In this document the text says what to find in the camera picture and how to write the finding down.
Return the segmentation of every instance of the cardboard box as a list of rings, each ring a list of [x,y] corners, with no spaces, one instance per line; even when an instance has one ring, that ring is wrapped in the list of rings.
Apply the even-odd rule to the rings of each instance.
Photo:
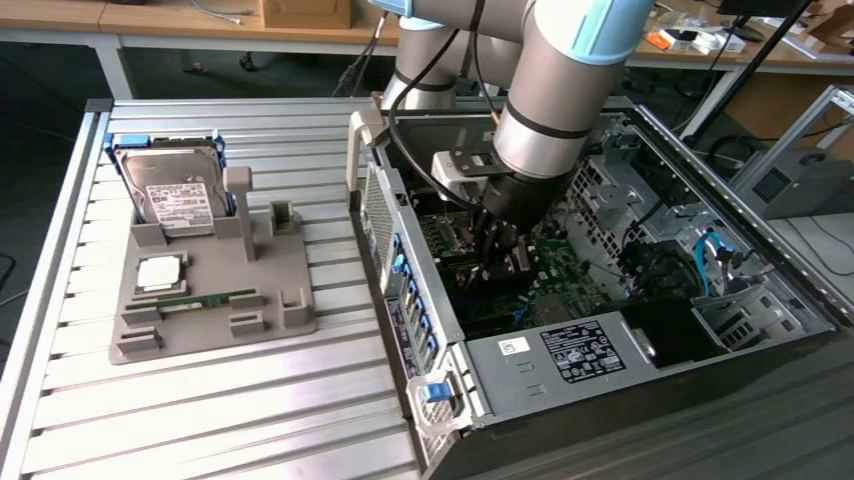
[[[838,0],[833,14],[812,21],[806,33],[798,35],[798,40],[816,53],[847,54],[854,50],[851,39],[846,38],[849,30],[854,29],[854,5],[851,0]]]
[[[349,28],[352,0],[260,0],[264,27]]]

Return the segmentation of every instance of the white sticker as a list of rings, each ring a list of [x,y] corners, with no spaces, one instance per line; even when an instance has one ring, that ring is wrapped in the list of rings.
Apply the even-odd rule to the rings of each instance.
[[[498,342],[498,348],[502,349],[502,354],[507,356],[514,353],[527,352],[531,349],[531,346],[528,345],[528,341],[524,337],[516,337],[508,340],[500,340]]]
[[[151,206],[163,228],[209,227],[213,215],[204,183],[148,185]]]

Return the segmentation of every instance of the floor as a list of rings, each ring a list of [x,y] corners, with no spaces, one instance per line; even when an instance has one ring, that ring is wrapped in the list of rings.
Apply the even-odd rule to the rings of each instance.
[[[204,71],[181,71],[177,51],[127,49],[125,56],[139,98],[316,97],[335,90],[340,73],[353,57],[255,53],[255,72],[239,65],[237,52],[189,52]],[[381,90],[393,72],[393,59],[371,62],[357,95]],[[647,104],[671,124],[695,108],[674,89],[682,72],[632,70],[615,93]],[[704,79],[698,72],[688,80]],[[626,91],[634,80],[640,90]],[[459,93],[471,83],[459,83]],[[28,288],[55,207],[81,111],[89,98],[109,97],[97,58],[87,47],[0,43],[0,253],[16,259],[16,268],[0,291],[0,302]],[[728,118],[715,130],[738,129]],[[0,275],[8,261],[0,259]],[[23,298],[0,306],[0,349],[15,335]]]

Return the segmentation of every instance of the wooden table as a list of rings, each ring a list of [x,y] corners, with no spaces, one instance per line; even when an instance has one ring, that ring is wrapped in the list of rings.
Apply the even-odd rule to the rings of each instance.
[[[0,0],[0,28],[99,32],[105,0]]]
[[[659,3],[691,15],[704,10],[702,13],[711,25],[724,19],[702,2],[662,0]],[[205,5],[220,10],[257,9],[256,0],[205,0]],[[199,12],[187,0],[149,0],[144,6],[116,5],[105,0],[0,0],[0,41],[92,47],[113,97],[128,99],[133,98],[133,88],[124,65],[124,47],[352,55],[361,51],[379,15],[367,0],[356,0],[353,10],[355,22],[349,29],[265,28],[260,16],[245,17],[243,24],[235,25]],[[770,28],[763,31],[766,35],[771,34]],[[397,23],[391,21],[375,55],[393,55],[399,37]],[[748,43],[742,53],[720,56],[714,69],[724,75],[684,129],[686,135],[694,132],[718,104],[759,48],[760,44]],[[662,51],[643,40],[627,65],[704,70],[711,67],[712,60],[714,55],[694,51]],[[791,47],[779,45],[759,72],[849,77],[854,76],[854,64],[816,62]]]

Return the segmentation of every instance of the gray 3d printed holder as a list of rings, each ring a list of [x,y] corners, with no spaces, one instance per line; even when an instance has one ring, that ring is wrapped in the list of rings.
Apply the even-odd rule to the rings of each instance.
[[[168,238],[159,224],[131,226],[109,345],[113,364],[304,335],[317,328],[299,213],[285,201],[249,214],[248,168],[227,168],[224,183],[237,211],[213,219],[213,235]],[[180,265],[177,280],[143,288],[137,269],[160,257]]]

